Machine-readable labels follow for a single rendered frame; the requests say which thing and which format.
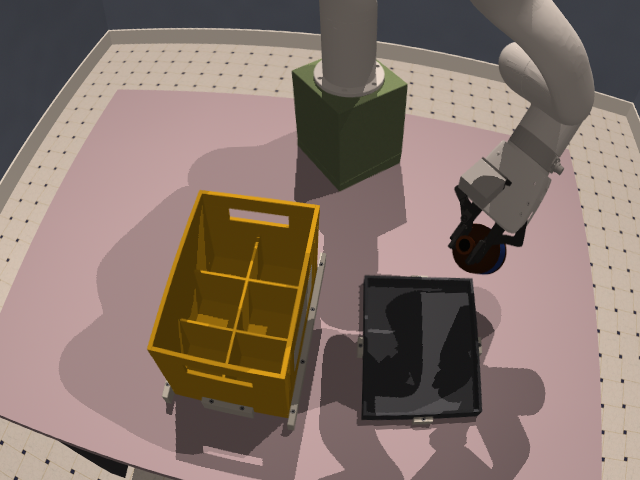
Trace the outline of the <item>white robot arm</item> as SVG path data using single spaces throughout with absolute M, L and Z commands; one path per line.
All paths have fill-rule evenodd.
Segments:
M 514 41 L 502 50 L 499 71 L 531 106 L 509 140 L 547 172 L 561 175 L 559 157 L 595 96 L 579 36 L 552 0 L 470 1 Z M 319 0 L 319 7 L 322 60 L 314 68 L 316 84 L 340 97 L 377 91 L 385 76 L 376 62 L 377 0 Z M 484 209 L 511 184 L 482 157 L 461 175 L 458 188 Z

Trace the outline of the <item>brown glass bottle with blue label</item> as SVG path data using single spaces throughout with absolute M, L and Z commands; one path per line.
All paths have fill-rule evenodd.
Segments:
M 505 262 L 507 254 L 506 244 L 491 246 L 478 264 L 475 262 L 473 265 L 466 265 L 465 260 L 477 243 L 483 240 L 491 231 L 491 228 L 482 224 L 473 223 L 472 226 L 473 229 L 468 236 L 464 235 L 457 239 L 457 250 L 452 250 L 453 258 L 456 264 L 468 273 L 481 275 L 492 274 L 498 271 Z

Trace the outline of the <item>orange divided crate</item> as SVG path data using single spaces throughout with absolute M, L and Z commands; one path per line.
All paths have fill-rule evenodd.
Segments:
M 289 225 L 230 217 L 229 208 L 288 216 Z M 289 417 L 319 216 L 320 205 L 199 190 L 147 347 L 175 394 Z

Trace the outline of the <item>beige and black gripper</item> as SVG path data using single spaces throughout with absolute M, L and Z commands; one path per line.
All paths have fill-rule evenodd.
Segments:
M 450 236 L 451 242 L 448 245 L 450 249 L 456 249 L 456 241 L 459 237 L 468 236 L 473 229 L 473 221 L 482 211 L 495 221 L 488 236 L 478 242 L 465 260 L 467 265 L 473 265 L 475 262 L 478 264 L 491 248 L 490 245 L 508 244 L 522 247 L 526 227 L 552 181 L 544 168 L 510 140 L 501 141 L 485 159 L 504 174 L 512 184 L 505 186 L 505 189 L 484 209 L 475 204 L 458 188 L 458 185 L 455 186 L 454 190 L 460 201 L 461 222 Z M 504 231 L 515 233 L 515 235 L 502 235 Z

